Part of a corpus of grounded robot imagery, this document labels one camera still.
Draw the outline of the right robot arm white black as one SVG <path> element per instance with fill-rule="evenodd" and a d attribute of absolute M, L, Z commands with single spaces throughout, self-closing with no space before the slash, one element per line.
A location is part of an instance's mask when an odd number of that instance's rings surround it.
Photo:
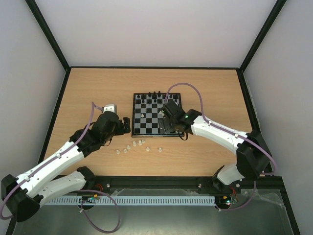
<path fill-rule="evenodd" d="M 211 140 L 232 152 L 236 162 L 221 166 L 212 177 L 212 187 L 223 192 L 242 179 L 257 180 L 266 175 L 264 170 L 272 160 L 268 146 L 261 133 L 238 131 L 210 120 L 196 110 L 185 112 L 170 100 L 159 112 L 165 126 L 179 133 L 196 135 Z"/>

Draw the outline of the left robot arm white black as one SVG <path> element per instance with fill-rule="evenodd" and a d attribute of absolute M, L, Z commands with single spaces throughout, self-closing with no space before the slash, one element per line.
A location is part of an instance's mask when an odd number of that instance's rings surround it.
<path fill-rule="evenodd" d="M 19 176 L 8 174 L 2 179 L 3 206 L 11 212 L 8 219 L 24 222 L 54 198 L 81 189 L 93 189 L 96 177 L 86 166 L 67 176 L 57 176 L 102 146 L 108 146 L 114 136 L 128 134 L 131 129 L 128 117 L 120 119 L 111 111 L 105 111 L 90 125 L 91 128 L 77 130 L 58 151 L 31 170 Z"/>

